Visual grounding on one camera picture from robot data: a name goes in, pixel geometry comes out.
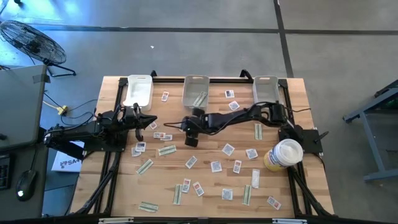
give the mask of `fan grille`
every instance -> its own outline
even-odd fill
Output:
[[[65,51],[56,41],[37,29],[18,21],[4,21],[0,34],[15,48],[42,62],[59,65],[67,60]]]

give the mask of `gray floor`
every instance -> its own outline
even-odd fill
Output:
[[[10,1],[0,20],[74,26],[277,28],[271,0],[24,2],[20,9]],[[286,29],[394,30],[398,24],[398,3],[394,0],[280,0],[280,6]],[[69,107],[96,98],[104,75],[148,74],[154,69],[159,75],[235,77],[245,68],[254,76],[287,76],[278,34],[45,33],[66,50],[64,65],[78,73],[76,77],[53,78],[46,86],[50,96]],[[294,77],[305,79],[314,122],[320,131],[330,132],[323,139],[323,147],[335,213],[346,218],[396,222],[398,179],[362,181],[377,167],[362,124],[345,124],[341,117],[397,79],[397,36],[288,35],[287,43]],[[32,62],[0,42],[0,64]],[[70,116],[94,106],[86,105]],[[41,121],[45,128],[60,123],[54,110],[46,106]],[[56,188],[75,180],[75,175],[48,170],[44,213],[64,213],[71,186]],[[63,202],[52,200],[54,197]]]

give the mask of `computer mouse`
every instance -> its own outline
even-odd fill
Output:
[[[27,170],[19,177],[16,186],[16,194],[18,200],[21,202],[29,200],[33,196],[35,192],[36,174],[37,172],[34,170]]]

